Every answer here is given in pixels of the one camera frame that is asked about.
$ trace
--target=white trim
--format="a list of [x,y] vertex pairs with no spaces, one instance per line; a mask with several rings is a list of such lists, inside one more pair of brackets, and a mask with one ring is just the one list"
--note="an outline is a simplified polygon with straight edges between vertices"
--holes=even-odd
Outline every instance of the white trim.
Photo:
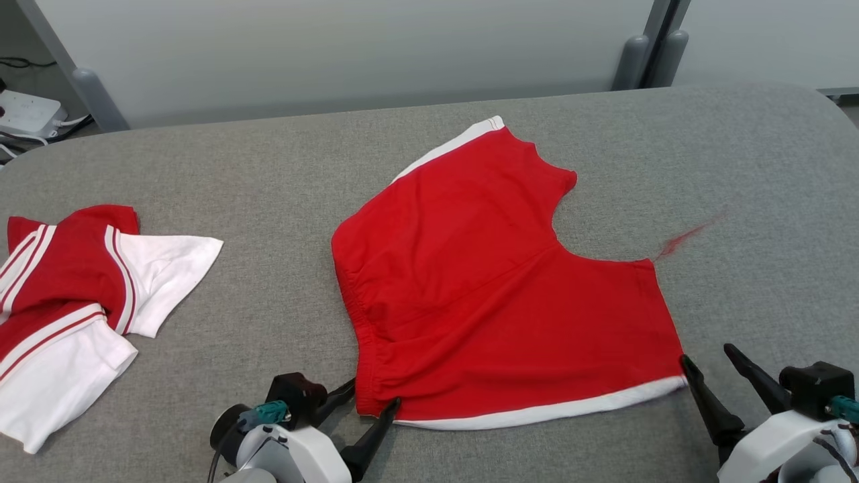
[[21,243],[18,243],[18,246],[15,247],[15,250],[9,256],[9,259],[6,260],[6,263],[3,266],[0,266],[0,273],[3,274],[0,277],[0,297],[3,297],[3,294],[9,288],[11,281],[15,279],[15,276],[21,270],[19,265],[21,265],[22,260],[26,260],[30,257],[30,254],[36,249],[36,243],[32,245],[28,245],[29,242],[32,242],[39,231],[36,229],[26,238],[21,240]]
[[119,230],[115,229],[111,225],[107,225],[107,229],[105,229],[105,248],[107,248],[107,252],[110,254],[111,258],[113,258],[113,263],[115,263],[119,271],[122,272],[122,279],[125,283],[125,304],[123,305],[122,312],[119,315],[119,321],[113,329],[116,333],[125,333],[131,323],[132,310],[134,309],[134,283],[131,280],[131,275],[128,273],[128,264],[124,263],[124,261],[119,257],[119,254],[117,254],[117,251],[113,249],[113,244],[115,242],[116,246],[119,246],[118,233]]
[[6,301],[3,303],[3,313],[6,314],[6,318],[8,318],[9,314],[12,313],[12,303],[15,301],[15,297],[18,297],[18,292],[21,291],[21,287],[24,286],[30,273],[33,273],[33,270],[45,255],[45,251],[47,251],[48,246],[51,244],[51,239],[53,238],[54,231],[57,230],[57,227],[42,225],[36,231],[39,232],[40,230],[44,231],[45,234],[39,241],[39,245],[33,253],[33,258],[27,262],[29,264],[27,270],[25,270],[24,273],[15,282],[13,282],[12,286],[9,287],[9,292],[4,296],[7,297]]
[[474,139],[477,139],[477,138],[483,136],[487,132],[499,131],[503,128],[504,128],[504,121],[501,119],[501,116],[495,116],[495,117],[492,117],[492,118],[489,118],[486,120],[482,120],[482,121],[478,122],[477,124],[474,124],[471,127],[469,127],[468,129],[466,129],[462,134],[460,134],[456,138],[453,138],[450,141],[447,141],[445,144],[442,144],[441,146],[430,151],[429,153],[421,156],[420,159],[413,162],[412,164],[410,164],[408,166],[408,168],[403,169],[399,174],[397,174],[397,177],[394,178],[393,181],[396,181],[396,180],[402,178],[403,176],[411,173],[412,171],[417,169],[417,167],[422,166],[422,165],[436,159],[439,156],[446,155],[450,151],[455,150],[456,148],[459,148],[461,145],[468,143],[469,141],[473,141]]
[[572,400],[546,406],[528,407],[504,413],[484,414],[473,418],[432,419],[426,421],[395,420],[394,423],[404,426],[415,426],[431,430],[472,431],[508,428],[511,426],[530,425],[550,419],[569,418],[590,413],[602,413],[621,407],[632,406],[646,400],[662,397],[677,389],[684,388],[686,378],[672,376],[646,382],[639,386],[624,389],[616,393],[603,394],[590,399]]
[[[42,327],[38,331],[30,334],[29,337],[24,339],[20,344],[16,345],[14,349],[9,351],[9,353],[6,354],[6,356],[3,357],[2,360],[0,360],[0,377],[3,378],[3,380],[0,380],[0,384],[2,384],[2,382],[4,380],[8,379],[13,374],[15,374],[15,370],[17,370],[18,368],[25,365],[29,359],[33,358],[33,356],[40,353],[41,351],[43,351],[46,347],[48,347],[50,345],[50,344],[42,344],[43,341],[50,339],[57,332],[63,330],[64,328],[66,328],[70,325],[76,324],[79,321],[84,320],[84,319],[86,319],[92,315],[101,315],[102,318],[104,317],[104,312],[101,310],[101,306],[98,303],[91,303],[89,305],[81,307],[78,310],[75,310],[74,312],[71,312],[67,315],[63,315],[59,319],[56,319],[55,321]],[[97,321],[97,320],[99,320],[99,317],[93,317],[93,319],[92,319],[92,321]],[[70,333],[74,333],[74,332],[86,327],[87,325],[92,323],[92,321],[81,324],[78,327],[72,328],[64,336],[66,336]],[[38,350],[27,354],[27,351],[30,351],[31,349],[33,349],[35,346],[37,346],[39,344],[42,344],[42,345],[39,347]],[[22,359],[21,361],[18,361],[18,358],[24,356],[25,354],[27,354],[27,356],[24,359]],[[5,376],[3,376],[3,374],[7,370],[9,370],[9,368],[11,368],[13,366],[15,366],[15,368],[9,374],[6,374]]]

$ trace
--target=gray table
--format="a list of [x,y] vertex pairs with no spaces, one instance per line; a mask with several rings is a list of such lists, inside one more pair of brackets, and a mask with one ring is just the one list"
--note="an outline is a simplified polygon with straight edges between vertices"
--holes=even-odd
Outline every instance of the gray table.
[[[128,131],[12,162],[0,219],[56,222],[120,203],[137,208],[144,234],[226,244],[156,339],[131,336],[140,354],[127,372],[38,455],[0,437],[0,479],[203,481],[224,408],[262,401],[277,373],[329,388],[351,378],[332,232],[404,166],[494,114],[578,172],[554,217],[574,253],[655,256],[724,211],[656,267],[684,348],[747,423],[765,408],[723,342],[772,374],[819,359],[859,370],[859,131],[813,91],[671,88]],[[369,424],[347,407],[324,429],[343,445]],[[366,481],[687,482],[715,471],[680,391],[514,429],[396,428]]]

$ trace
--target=black cable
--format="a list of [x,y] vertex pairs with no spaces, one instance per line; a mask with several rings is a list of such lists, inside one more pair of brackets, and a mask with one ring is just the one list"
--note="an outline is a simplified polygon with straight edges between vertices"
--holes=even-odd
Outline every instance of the black cable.
[[57,65],[57,61],[49,62],[47,64],[39,64],[38,62],[33,62],[23,57],[0,57],[0,64],[11,67],[12,69],[26,69],[29,67],[52,67],[53,65]]
[[[72,134],[80,131],[84,127],[93,124],[94,122],[95,122],[95,120],[93,119],[93,116],[91,114],[89,114],[89,115],[87,115],[87,117],[81,119],[81,122],[73,125],[71,127],[71,129],[69,129],[68,131],[66,131],[62,134],[58,134],[57,136],[54,136],[53,138],[48,138],[48,139],[46,139],[46,141],[49,144],[58,143],[60,141],[63,141],[64,139],[68,138]],[[21,141],[22,143],[44,144],[41,141],[39,141],[39,139],[25,138],[23,136],[16,136],[15,134],[11,134],[11,133],[6,132],[6,131],[0,131],[0,136],[3,136],[5,138],[9,138],[9,139],[14,139],[15,141]]]
[[854,474],[853,470],[850,468],[850,464],[844,460],[844,457],[841,456],[841,453],[838,453],[838,450],[835,449],[835,447],[829,444],[829,442],[822,437],[816,437],[814,439],[814,443],[823,446],[823,448],[828,451],[833,458],[835,458],[838,465],[844,471],[844,474],[846,474],[847,478],[850,479],[850,483],[859,483],[859,480],[856,478],[856,474]]
[[22,143],[36,143],[36,144],[44,144],[39,139],[33,138],[24,138],[22,136],[16,136],[15,134],[9,134],[8,132],[0,131],[0,136],[5,138],[14,139],[15,141],[21,141]]
[[27,152],[27,150],[25,150],[24,148],[22,148],[21,146],[19,146],[17,144],[6,144],[6,143],[0,143],[0,144],[2,144],[3,146],[6,146],[10,150],[13,150],[14,152],[16,152],[18,154],[24,154]]
[[206,477],[206,483],[214,483],[215,482],[215,470],[217,469],[217,462],[221,459],[221,451],[223,451],[223,444],[227,441],[227,435],[235,431],[235,428],[239,426],[239,422],[236,421],[235,424],[229,427],[227,432],[223,433],[223,437],[221,441],[217,444],[217,449],[215,450],[215,455],[212,456],[212,464],[209,465],[209,476]]
[[62,134],[59,134],[59,135],[57,135],[57,136],[55,136],[55,137],[53,137],[53,138],[48,139],[48,140],[47,140],[47,142],[48,142],[49,144],[59,143],[60,141],[62,141],[62,140],[64,140],[64,139],[68,138],[69,136],[71,136],[72,134],[74,134],[74,133],[76,133],[76,132],[80,131],[80,130],[81,130],[81,129],[83,129],[84,127],[86,127],[86,126],[88,126],[88,125],[93,124],[94,122],[95,122],[95,120],[93,119],[93,115],[92,115],[92,114],[89,114],[89,115],[87,115],[87,117],[83,118],[83,119],[81,120],[81,122],[79,122],[79,123],[77,123],[77,124],[73,125],[73,126],[71,127],[71,129],[69,129],[68,131],[66,131],[66,132],[64,132],[64,133],[62,133]]

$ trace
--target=teal connector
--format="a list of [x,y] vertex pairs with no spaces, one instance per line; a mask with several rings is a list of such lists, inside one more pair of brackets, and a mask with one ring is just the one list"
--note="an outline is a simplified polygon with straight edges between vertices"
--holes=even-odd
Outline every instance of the teal connector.
[[286,415],[289,414],[289,408],[286,403],[281,400],[273,400],[260,404],[253,409],[259,415],[261,425],[274,425],[286,420]]
[[289,418],[289,408],[286,403],[273,400],[240,414],[237,425],[239,431],[245,433],[259,425],[276,425],[281,421],[289,421]]
[[836,418],[846,419],[854,425],[859,424],[859,402],[849,397],[833,397],[829,401],[827,412]]

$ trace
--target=white sleeve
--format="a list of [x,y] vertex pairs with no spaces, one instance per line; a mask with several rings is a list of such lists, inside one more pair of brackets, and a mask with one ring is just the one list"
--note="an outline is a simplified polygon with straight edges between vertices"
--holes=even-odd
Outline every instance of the white sleeve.
[[205,277],[223,241],[203,236],[119,235],[137,304],[129,333],[155,337],[170,312]]
[[34,454],[83,414],[134,360],[137,349],[90,304],[34,333],[0,362],[0,432]]

